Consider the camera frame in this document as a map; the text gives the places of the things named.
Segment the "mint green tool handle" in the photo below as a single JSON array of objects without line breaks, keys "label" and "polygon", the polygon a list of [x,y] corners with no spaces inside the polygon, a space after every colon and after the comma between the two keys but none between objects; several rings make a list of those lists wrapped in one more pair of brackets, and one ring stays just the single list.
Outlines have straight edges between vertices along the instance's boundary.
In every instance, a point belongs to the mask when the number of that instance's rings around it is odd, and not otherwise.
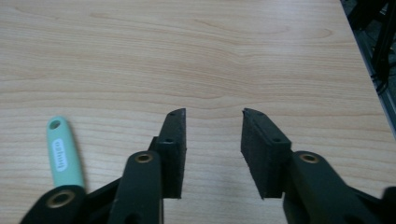
[{"label": "mint green tool handle", "polygon": [[48,121],[46,133],[54,186],[76,185],[84,188],[78,150],[67,120],[62,116],[51,118]]}]

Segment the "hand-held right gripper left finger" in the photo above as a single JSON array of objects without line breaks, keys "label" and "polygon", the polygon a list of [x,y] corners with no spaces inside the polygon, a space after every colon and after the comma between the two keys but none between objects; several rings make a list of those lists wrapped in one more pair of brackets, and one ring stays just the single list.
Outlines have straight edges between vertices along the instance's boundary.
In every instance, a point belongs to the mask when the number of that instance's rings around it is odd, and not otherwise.
[{"label": "hand-held right gripper left finger", "polygon": [[162,165],[163,197],[180,199],[187,154],[186,109],[169,112],[149,149],[159,154]]}]

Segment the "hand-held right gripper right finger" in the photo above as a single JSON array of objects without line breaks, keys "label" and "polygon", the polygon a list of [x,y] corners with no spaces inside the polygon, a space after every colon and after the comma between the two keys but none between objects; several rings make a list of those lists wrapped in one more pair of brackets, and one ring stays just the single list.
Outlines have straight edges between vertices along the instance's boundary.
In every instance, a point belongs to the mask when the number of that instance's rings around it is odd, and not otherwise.
[{"label": "hand-held right gripper right finger", "polygon": [[291,141],[261,111],[243,110],[241,152],[261,198],[281,198]]}]

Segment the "black metal stand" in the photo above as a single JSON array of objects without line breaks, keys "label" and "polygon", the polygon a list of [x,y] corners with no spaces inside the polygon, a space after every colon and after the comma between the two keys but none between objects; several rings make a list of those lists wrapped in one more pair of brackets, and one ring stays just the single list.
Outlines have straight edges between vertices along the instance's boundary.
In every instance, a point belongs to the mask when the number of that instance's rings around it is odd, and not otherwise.
[{"label": "black metal stand", "polygon": [[378,94],[396,76],[396,0],[340,0]]}]

